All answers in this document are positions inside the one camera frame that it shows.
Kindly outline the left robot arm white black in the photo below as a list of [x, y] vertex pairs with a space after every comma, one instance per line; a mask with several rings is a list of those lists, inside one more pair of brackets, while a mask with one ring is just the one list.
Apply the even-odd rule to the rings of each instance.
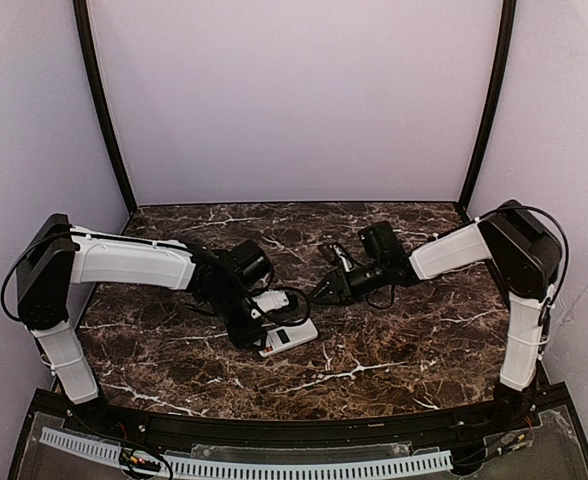
[[73, 226], [64, 214], [47, 219], [10, 274], [17, 284], [12, 318], [32, 333], [75, 405], [97, 399], [100, 389], [69, 319], [73, 284], [151, 285], [191, 293], [224, 320], [238, 348], [262, 344], [262, 316], [288, 303], [282, 291], [255, 289], [259, 280], [272, 277], [273, 267], [252, 241], [228, 251], [111, 235]]

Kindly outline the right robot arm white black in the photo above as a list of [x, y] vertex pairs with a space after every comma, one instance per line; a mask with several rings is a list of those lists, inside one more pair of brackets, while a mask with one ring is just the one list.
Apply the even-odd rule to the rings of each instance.
[[359, 231], [371, 263], [338, 243], [319, 250], [333, 269], [310, 294], [315, 305], [348, 305], [383, 287], [410, 287], [480, 261], [490, 261], [508, 292], [510, 322], [501, 385], [518, 392], [533, 382], [553, 308], [569, 263], [563, 229], [550, 231], [542, 210], [516, 200], [406, 252], [387, 221]]

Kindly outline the white remote control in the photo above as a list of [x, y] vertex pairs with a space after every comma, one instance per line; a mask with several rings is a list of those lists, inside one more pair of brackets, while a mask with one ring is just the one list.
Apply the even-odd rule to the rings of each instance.
[[[259, 350], [259, 355], [267, 358], [313, 341], [317, 337], [318, 330], [311, 319], [298, 326], [279, 326], [267, 332], [265, 346]], [[274, 347], [274, 351], [263, 353], [269, 345]]]

